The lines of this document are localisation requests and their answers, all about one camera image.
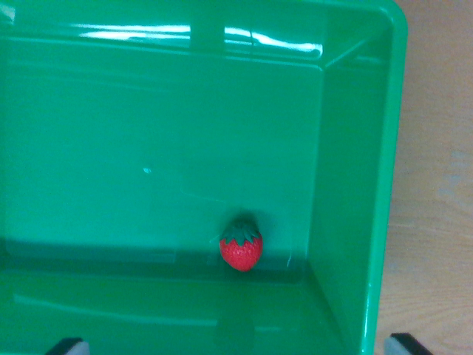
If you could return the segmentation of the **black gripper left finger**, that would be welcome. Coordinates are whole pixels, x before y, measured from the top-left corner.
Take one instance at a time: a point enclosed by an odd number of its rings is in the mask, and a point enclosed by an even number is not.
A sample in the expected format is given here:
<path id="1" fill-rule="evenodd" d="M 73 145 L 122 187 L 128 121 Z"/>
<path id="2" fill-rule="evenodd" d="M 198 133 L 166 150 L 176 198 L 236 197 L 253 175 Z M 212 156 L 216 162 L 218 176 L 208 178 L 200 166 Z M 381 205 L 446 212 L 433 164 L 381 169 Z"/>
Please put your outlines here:
<path id="1" fill-rule="evenodd" d="M 63 338 L 46 355 L 89 355 L 89 343 L 80 337 Z"/>

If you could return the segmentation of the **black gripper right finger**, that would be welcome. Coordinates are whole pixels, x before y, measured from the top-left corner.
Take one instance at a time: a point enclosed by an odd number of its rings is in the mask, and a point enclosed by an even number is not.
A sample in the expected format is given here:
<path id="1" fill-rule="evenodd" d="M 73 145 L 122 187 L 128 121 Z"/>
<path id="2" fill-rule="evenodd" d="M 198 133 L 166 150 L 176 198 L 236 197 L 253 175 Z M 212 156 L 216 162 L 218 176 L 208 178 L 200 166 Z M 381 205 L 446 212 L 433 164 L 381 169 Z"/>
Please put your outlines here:
<path id="1" fill-rule="evenodd" d="M 385 355 L 433 355 L 410 333 L 392 333 L 384 341 Z"/>

